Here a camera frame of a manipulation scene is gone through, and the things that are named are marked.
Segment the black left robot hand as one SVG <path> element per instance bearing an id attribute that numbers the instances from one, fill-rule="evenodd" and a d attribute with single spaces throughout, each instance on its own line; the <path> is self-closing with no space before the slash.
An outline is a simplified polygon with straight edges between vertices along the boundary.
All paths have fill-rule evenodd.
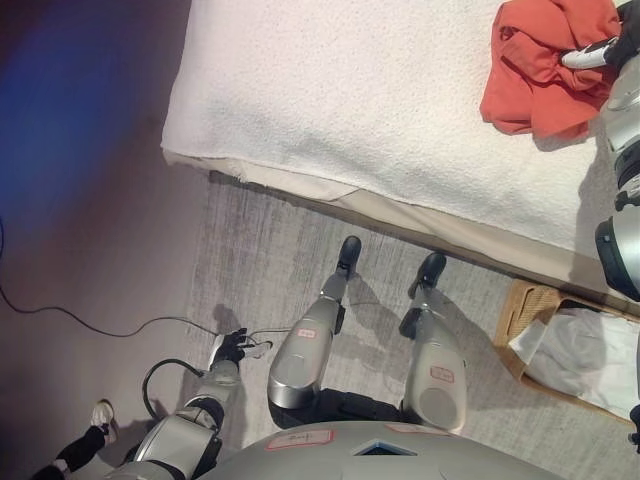
<path id="1" fill-rule="evenodd" d="M 212 371 L 223 361 L 230 361 L 238 366 L 243 359 L 259 359 L 272 348 L 271 341 L 256 341 L 246 328 L 218 335 L 213 343 L 208 370 Z"/>

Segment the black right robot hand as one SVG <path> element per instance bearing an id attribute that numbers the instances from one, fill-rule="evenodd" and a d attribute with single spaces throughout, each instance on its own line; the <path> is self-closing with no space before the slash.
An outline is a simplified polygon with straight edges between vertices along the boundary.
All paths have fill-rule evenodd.
<path id="1" fill-rule="evenodd" d="M 595 69 L 604 66 L 621 70 L 639 53 L 639 1 L 627 1 L 617 8 L 620 20 L 618 36 L 588 45 L 581 50 L 565 53 L 562 64 L 573 70 Z"/>

